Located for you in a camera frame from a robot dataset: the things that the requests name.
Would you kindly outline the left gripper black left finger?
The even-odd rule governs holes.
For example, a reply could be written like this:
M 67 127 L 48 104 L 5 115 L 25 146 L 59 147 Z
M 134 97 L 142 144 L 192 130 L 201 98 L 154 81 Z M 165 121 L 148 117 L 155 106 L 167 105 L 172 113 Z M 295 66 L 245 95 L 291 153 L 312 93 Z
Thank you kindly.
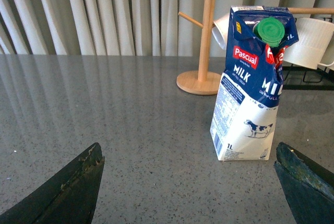
M 1 223 L 91 223 L 104 164 L 100 144 L 92 144 L 1 214 Z

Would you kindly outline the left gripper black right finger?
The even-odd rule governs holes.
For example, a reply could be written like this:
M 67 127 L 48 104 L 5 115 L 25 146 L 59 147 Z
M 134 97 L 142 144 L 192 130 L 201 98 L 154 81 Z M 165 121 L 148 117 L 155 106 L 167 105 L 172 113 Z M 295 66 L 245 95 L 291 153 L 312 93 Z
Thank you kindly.
M 280 142 L 274 168 L 296 223 L 333 223 L 333 173 Z

